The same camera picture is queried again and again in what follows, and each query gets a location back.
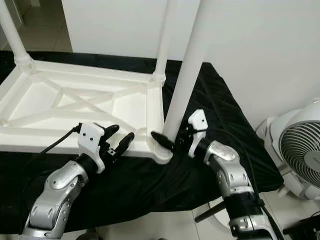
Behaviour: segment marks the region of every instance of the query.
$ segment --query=black tablecloth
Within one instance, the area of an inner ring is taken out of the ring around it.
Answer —
[[[35,60],[69,63],[100,68],[152,73],[156,60],[99,54],[31,52]],[[0,83],[14,68],[11,52],[0,51]],[[162,89],[163,111],[167,114],[180,61],[169,60],[167,80]],[[276,190],[283,179],[263,144],[249,125],[226,83],[210,63],[203,63],[185,112],[204,109],[209,128],[235,135],[246,148],[255,172],[258,190]],[[241,164],[249,171],[243,148],[220,131],[208,133],[210,139],[235,148]],[[0,233],[18,233],[35,199],[43,190],[47,174],[60,168],[73,156],[47,154],[24,170],[30,153],[0,152]],[[220,196],[216,177],[202,161],[186,154],[175,154],[167,165],[146,158],[121,158],[111,168],[92,177],[75,200],[66,231],[75,231],[132,220],[149,212],[194,209]]]

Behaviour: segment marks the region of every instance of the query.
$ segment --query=electric fan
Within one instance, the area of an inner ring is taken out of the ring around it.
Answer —
[[[256,134],[264,140],[285,188],[301,199],[320,200],[320,102],[267,118]]]

